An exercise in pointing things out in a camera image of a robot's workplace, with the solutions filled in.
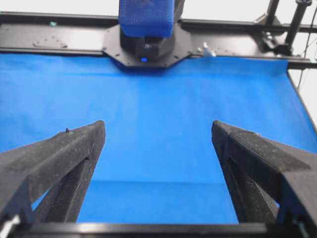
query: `blue cloth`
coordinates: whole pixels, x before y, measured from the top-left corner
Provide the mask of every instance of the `blue cloth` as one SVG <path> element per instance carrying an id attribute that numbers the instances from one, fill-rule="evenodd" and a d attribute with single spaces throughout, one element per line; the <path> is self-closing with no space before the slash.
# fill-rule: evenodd
<path id="1" fill-rule="evenodd" d="M 0 55 L 0 151 L 106 122 L 79 222 L 237 223 L 214 120 L 317 152 L 286 61 L 186 59 L 164 71 L 109 58 Z"/>
<path id="2" fill-rule="evenodd" d="M 120 0 L 119 24 L 126 36 L 170 37 L 174 0 Z"/>

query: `blue led light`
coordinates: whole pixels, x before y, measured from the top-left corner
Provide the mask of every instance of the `blue led light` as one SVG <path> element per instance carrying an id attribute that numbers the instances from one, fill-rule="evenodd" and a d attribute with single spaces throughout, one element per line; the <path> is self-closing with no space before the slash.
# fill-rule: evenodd
<path id="1" fill-rule="evenodd" d="M 146 57 L 141 57 L 141 62 L 146 63 L 146 62 L 148 62 L 148 61 L 149 61 L 148 58 L 146 58 Z"/>

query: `black pole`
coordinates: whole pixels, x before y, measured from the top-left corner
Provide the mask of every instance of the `black pole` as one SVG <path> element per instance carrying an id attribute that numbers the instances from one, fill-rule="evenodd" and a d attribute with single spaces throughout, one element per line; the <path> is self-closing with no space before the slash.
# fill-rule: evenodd
<path id="1" fill-rule="evenodd" d="M 312 2 L 313 0 L 296 0 L 297 8 L 285 40 L 285 43 L 288 44 L 289 47 L 293 45 L 296 34 L 301 26 L 306 8 L 312 5 Z"/>
<path id="2" fill-rule="evenodd" d="M 272 25 L 274 23 L 276 10 L 278 7 L 279 0 L 271 0 L 267 9 L 266 25 Z"/>

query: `blue tablecloth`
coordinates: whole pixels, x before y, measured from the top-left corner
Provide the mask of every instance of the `blue tablecloth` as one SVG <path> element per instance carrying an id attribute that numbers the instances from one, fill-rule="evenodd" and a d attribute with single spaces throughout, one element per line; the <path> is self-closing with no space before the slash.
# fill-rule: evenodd
<path id="1" fill-rule="evenodd" d="M 317 152 L 287 62 L 186 59 L 122 70 L 109 58 L 0 55 L 0 151 L 106 122 L 79 222 L 237 223 L 214 120 Z"/>

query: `black mounting plate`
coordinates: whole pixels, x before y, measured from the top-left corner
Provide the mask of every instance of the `black mounting plate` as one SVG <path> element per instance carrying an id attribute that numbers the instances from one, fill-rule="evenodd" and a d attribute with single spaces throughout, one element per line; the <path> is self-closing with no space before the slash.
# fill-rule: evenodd
<path id="1" fill-rule="evenodd" d="M 155 61 L 142 62 L 130 52 L 125 51 L 120 45 L 120 25 L 106 30 L 103 44 L 103 52 L 127 67 L 167 68 L 192 54 L 192 37 L 187 31 L 180 28 L 178 24 L 174 27 L 175 47 L 174 50 Z"/>

